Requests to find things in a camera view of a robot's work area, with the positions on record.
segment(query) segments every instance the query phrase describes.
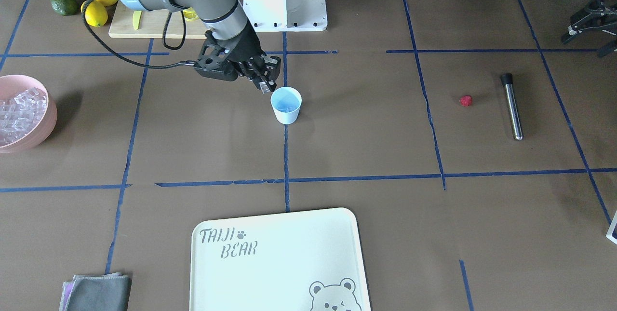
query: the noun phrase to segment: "gray cloth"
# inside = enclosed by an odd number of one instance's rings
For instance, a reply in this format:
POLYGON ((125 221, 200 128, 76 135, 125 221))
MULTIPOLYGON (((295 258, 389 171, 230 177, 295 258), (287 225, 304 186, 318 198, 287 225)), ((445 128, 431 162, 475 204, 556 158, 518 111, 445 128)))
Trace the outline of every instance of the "gray cloth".
POLYGON ((120 273, 75 275, 62 285, 60 311, 126 311, 130 280, 120 273))

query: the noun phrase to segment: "white tray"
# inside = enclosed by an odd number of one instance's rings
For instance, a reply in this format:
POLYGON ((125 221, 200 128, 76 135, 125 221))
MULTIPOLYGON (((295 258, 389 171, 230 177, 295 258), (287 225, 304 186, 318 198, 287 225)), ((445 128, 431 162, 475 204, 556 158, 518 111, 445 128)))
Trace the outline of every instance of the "white tray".
POLYGON ((346 208, 199 223, 190 311, 370 311, 355 216, 346 208))

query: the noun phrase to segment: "bear illustration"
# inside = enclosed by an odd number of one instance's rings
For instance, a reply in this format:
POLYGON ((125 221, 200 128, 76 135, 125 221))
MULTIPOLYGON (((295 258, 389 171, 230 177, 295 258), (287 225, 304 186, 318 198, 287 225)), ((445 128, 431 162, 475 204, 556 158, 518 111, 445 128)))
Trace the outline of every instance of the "bear illustration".
POLYGON ((344 278, 341 283, 331 285, 313 282, 310 285, 310 295, 313 296, 311 311, 362 311, 353 291, 355 282, 350 278, 344 278))

